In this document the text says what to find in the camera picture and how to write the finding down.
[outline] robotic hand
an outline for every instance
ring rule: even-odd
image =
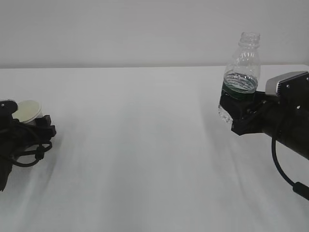
[[[289,72],[267,81],[265,92],[255,92],[252,101],[239,101],[222,90],[220,105],[233,118],[238,135],[265,133],[272,137],[271,151],[281,176],[293,191],[309,200],[309,188],[293,182],[282,170],[276,141],[309,159],[309,73]]]
[[[3,191],[12,166],[31,167],[44,158],[44,153],[52,148],[51,138],[55,136],[55,126],[49,115],[36,118],[26,124],[13,119],[18,106],[13,100],[0,101],[0,191]],[[37,146],[34,150],[26,149]],[[21,156],[35,155],[32,163],[20,163]]]

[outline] water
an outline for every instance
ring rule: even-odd
[[[233,123],[233,119],[232,119],[231,115],[225,109],[223,109],[223,107],[220,104],[218,106],[218,113],[219,113],[220,118],[224,122],[226,122],[228,124]]]
[[[225,73],[224,84],[231,96],[245,99],[245,95],[255,93],[258,82],[254,76],[231,71]],[[232,117],[221,105],[218,106],[218,113],[226,123],[232,124]]]
[[[238,93],[254,93],[257,88],[257,78],[238,72],[227,72],[224,75],[225,85]]]

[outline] black wire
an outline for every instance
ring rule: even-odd
[[[25,130],[27,130],[33,137],[34,139],[36,140],[36,143],[33,143],[33,145],[39,145],[39,150],[42,151],[42,152],[45,152],[44,150],[46,149],[50,149],[51,148],[51,144],[49,144],[49,146],[47,148],[45,148],[43,145],[42,145],[42,141],[40,140],[40,138],[38,137],[38,135],[33,131],[31,130],[26,124],[23,124],[23,123],[17,123],[16,124],[18,127],[21,127]],[[32,151],[27,151],[27,152],[21,152],[20,153],[20,156],[24,156],[24,155],[35,155],[38,151],[37,150],[32,150]],[[35,164],[37,164],[40,159],[36,158],[35,161],[31,162],[31,163],[20,163],[16,160],[14,160],[13,158],[7,158],[5,157],[6,160],[9,160],[12,164],[18,166],[18,167],[22,167],[22,168],[27,168],[27,167],[31,167]]]
[[[283,121],[285,120],[285,116],[282,117],[282,119],[280,120],[280,122],[277,124],[273,134],[272,134],[272,138],[271,138],[271,154],[272,154],[272,159],[274,160],[275,166],[278,170],[278,172],[280,173],[280,175],[286,180],[286,182],[288,182],[291,186],[293,186],[295,183],[284,173],[284,171],[282,170],[279,162],[278,162],[278,158],[277,158],[277,152],[276,152],[276,139],[277,139],[277,134],[279,132],[280,126],[283,123]]]

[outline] black cable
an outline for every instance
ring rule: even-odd
[[[294,182],[284,173],[284,171],[282,170],[279,162],[278,162],[278,158],[277,158],[277,152],[276,152],[276,140],[277,140],[277,134],[280,130],[280,126],[282,124],[282,122],[284,121],[285,116],[282,117],[282,119],[280,120],[280,122],[277,124],[272,137],[271,137],[271,154],[272,154],[272,159],[274,160],[275,166],[278,170],[278,172],[280,173],[280,175],[286,180],[286,182],[288,182],[291,186],[294,185]]]
[[[280,166],[280,164],[278,162],[277,152],[276,152],[276,140],[277,140],[278,132],[280,131],[280,126],[284,122],[285,117],[286,117],[286,114],[281,118],[281,120],[277,124],[277,126],[276,126],[276,128],[275,128],[275,130],[273,132],[272,138],[271,138],[271,154],[272,154],[272,159],[274,160],[275,166],[276,166],[278,172],[280,173],[280,175],[285,179],[286,182],[288,182],[293,187],[293,191],[309,201],[309,188],[308,188],[308,186],[304,185],[301,182],[295,182],[294,183],[284,173],[284,171],[282,170],[282,168],[281,168],[281,166]]]
[[[23,168],[31,167],[31,166],[37,164],[41,159],[43,159],[45,150],[51,149],[51,146],[52,146],[51,142],[48,143],[49,146],[45,148],[42,144],[42,141],[38,137],[38,135],[33,130],[31,130],[26,124],[17,123],[16,125],[20,128],[27,130],[27,132],[29,132],[34,137],[36,142],[33,143],[32,145],[38,145],[38,148],[36,150],[21,152],[21,153],[19,153],[19,156],[35,155],[35,161],[33,161],[31,163],[20,163],[20,162],[14,160],[11,157],[10,158],[5,157],[5,159],[9,160],[12,164],[14,164],[18,167],[23,167]]]

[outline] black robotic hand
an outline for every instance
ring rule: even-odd
[[[13,119],[18,106],[13,100],[0,101],[0,191],[5,189],[12,166],[31,167],[44,158],[52,148],[51,138],[56,135],[49,115],[34,119],[33,125]],[[34,155],[32,163],[20,163],[21,156]]]
[[[284,173],[276,154],[278,141],[309,159],[309,72],[274,77],[267,81],[265,92],[255,92],[251,100],[240,101],[222,89],[220,105],[233,118],[234,133],[265,133],[272,138],[271,153],[280,175],[309,200],[309,188]]]

